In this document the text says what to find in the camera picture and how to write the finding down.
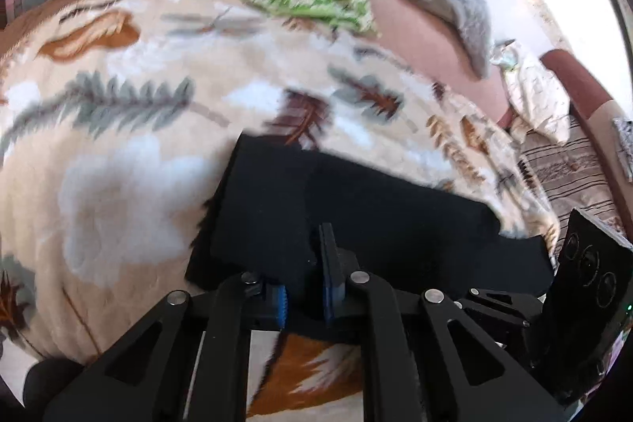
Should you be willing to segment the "cream floral crumpled cloth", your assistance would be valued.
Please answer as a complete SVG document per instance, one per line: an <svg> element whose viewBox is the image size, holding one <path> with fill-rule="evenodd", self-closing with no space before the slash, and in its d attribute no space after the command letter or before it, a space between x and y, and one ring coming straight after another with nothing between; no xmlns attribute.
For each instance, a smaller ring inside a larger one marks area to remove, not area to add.
<svg viewBox="0 0 633 422"><path fill-rule="evenodd" d="M510 134L523 144L530 132L562 146L570 138L570 97L557 75L516 41L497 44L490 62L502 73L514 117Z"/></svg>

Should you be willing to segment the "brown padded headboard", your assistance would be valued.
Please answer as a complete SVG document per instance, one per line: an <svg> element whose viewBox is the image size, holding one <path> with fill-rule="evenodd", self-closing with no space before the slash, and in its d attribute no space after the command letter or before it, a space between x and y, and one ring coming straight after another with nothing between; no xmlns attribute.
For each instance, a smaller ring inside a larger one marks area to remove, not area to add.
<svg viewBox="0 0 633 422"><path fill-rule="evenodd" d="M550 50L541 58L567 90L575 113L590 137L602 161L608 184L621 213L632 216L632 183L627 181L616 151L613 119L625 117L620 105L600 82L571 53L562 49Z"/></svg>

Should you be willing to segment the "black pants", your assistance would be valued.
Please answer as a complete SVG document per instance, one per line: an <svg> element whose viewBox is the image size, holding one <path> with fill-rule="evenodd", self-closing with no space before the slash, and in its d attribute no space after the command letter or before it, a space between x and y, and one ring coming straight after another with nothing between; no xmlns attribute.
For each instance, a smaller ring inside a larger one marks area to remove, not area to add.
<svg viewBox="0 0 633 422"><path fill-rule="evenodd" d="M484 203L320 151L241 135L192 243L189 283L206 291L253 272L285 286L288 327L325 332L318 229L395 289L543 295L553 268L540 237L511 239Z"/></svg>

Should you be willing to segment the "pink bed sheet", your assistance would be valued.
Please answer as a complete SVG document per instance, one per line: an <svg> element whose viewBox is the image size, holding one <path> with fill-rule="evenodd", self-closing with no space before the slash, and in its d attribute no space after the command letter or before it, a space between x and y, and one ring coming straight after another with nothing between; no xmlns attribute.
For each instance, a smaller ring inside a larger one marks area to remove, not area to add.
<svg viewBox="0 0 633 422"><path fill-rule="evenodd" d="M513 111L506 98L500 68L479 78L452 26L409 0L370 0L381 46L407 62L416 73L445 83L479 106L502 127Z"/></svg>

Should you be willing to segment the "leaf-pattern fleece blanket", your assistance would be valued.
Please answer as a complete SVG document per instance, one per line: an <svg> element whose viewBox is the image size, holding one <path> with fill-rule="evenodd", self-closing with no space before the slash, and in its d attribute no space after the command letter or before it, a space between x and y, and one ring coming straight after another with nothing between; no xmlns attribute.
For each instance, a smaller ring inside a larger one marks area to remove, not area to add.
<svg viewBox="0 0 633 422"><path fill-rule="evenodd" d="M514 140L381 46L239 0L78 0L13 23L1 62L1 330L50 402L173 290L241 135L484 203L511 239L560 226ZM243 421L367 421L358 345L251 333Z"/></svg>

